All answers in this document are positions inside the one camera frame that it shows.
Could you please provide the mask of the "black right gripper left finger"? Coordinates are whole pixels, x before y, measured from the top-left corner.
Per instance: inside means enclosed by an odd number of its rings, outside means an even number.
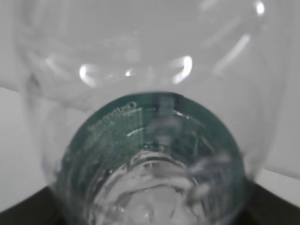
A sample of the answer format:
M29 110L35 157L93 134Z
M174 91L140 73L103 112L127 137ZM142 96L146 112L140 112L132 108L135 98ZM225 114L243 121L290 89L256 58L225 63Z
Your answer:
M0 213L2 225L60 225L61 214L48 187Z

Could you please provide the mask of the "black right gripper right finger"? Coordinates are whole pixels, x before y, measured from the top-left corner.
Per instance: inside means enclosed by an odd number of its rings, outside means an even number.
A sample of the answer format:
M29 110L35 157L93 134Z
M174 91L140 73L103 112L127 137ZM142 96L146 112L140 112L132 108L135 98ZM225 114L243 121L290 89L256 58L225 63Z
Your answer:
M251 196L241 213L242 225L298 225L300 208L258 184L250 183Z

